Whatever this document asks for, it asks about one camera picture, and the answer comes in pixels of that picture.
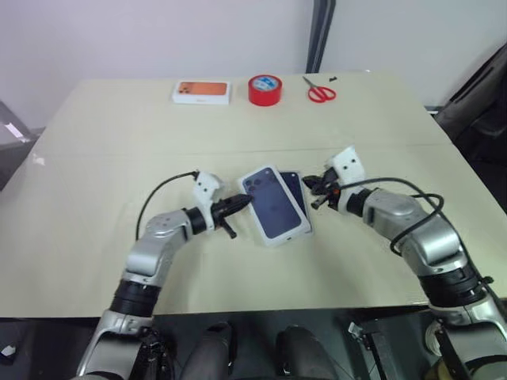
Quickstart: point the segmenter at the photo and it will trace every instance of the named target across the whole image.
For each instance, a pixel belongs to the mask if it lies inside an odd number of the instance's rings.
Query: beige table
[[[328,75],[315,75],[326,83]],[[370,177],[397,176],[446,199],[445,211],[494,289],[507,295],[507,218],[445,134],[396,79],[341,74],[338,100],[313,104],[282,77],[276,107],[171,104],[173,81],[83,82],[0,193],[2,317],[98,316],[109,306],[149,191],[189,169],[231,184],[265,163],[303,174],[355,143]],[[147,217],[191,207],[191,180],[162,190]],[[406,191],[399,186],[386,186]],[[174,261],[156,312],[392,306],[425,302],[388,244],[353,216],[311,211],[315,234],[267,249],[248,211],[238,238],[200,235]]]

